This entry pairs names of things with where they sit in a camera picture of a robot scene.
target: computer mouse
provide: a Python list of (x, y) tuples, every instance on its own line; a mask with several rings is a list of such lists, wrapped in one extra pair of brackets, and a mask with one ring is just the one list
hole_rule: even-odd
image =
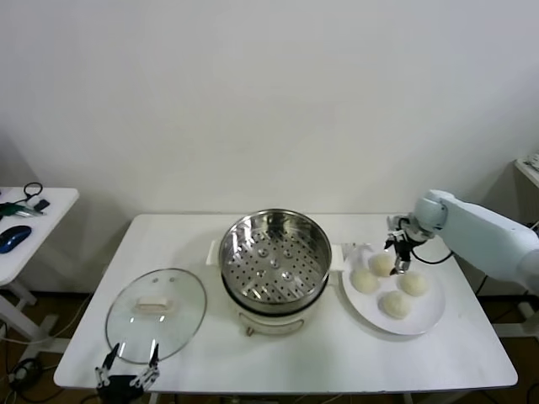
[(13, 226), (0, 234), (0, 254), (9, 253), (32, 232), (29, 226)]

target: white wall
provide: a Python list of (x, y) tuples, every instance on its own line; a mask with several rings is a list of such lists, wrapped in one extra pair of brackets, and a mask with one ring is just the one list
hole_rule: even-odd
[(0, 157), (80, 189), (51, 242), (68, 239), (89, 288), (139, 212), (403, 211), (435, 187), (516, 217), (506, 167), (539, 147), (537, 15), (535, 0), (4, 0)]

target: white plate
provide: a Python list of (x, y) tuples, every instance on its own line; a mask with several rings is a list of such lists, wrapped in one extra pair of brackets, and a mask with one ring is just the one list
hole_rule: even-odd
[(370, 255), (372, 255), (372, 250), (366, 244), (350, 252), (344, 261), (343, 287), (352, 306), (375, 326), (395, 334), (419, 335), (434, 327), (446, 308), (444, 289), (435, 275), (435, 268), (416, 261), (412, 263), (409, 271), (422, 274), (429, 282), (429, 290), (420, 297), (405, 294), (412, 302), (412, 311), (406, 318), (397, 320), (384, 313), (379, 304), (380, 299), (387, 292), (400, 290), (399, 275), (378, 278), (380, 289), (370, 295), (359, 292), (350, 282), (350, 275), (355, 268), (368, 268)]

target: glass lid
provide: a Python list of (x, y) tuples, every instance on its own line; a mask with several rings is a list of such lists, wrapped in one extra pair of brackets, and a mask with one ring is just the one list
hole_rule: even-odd
[(105, 334), (118, 356), (147, 364), (159, 344), (159, 360), (183, 348), (205, 315), (204, 285), (184, 269), (159, 269), (135, 279), (109, 309)]

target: steamed bun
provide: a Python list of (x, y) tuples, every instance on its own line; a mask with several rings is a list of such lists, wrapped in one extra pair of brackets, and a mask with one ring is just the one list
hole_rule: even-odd
[(410, 299), (401, 291), (394, 290), (382, 297), (382, 309), (391, 317), (402, 320), (412, 311)]
[(422, 296), (429, 290), (427, 279), (417, 272), (408, 272), (400, 277), (401, 289), (411, 296)]
[(388, 277), (394, 268), (395, 263), (389, 253), (380, 252), (371, 257), (369, 265), (376, 275)]
[(367, 268), (358, 268), (352, 271), (350, 282), (359, 292), (367, 295), (380, 287), (378, 278)]

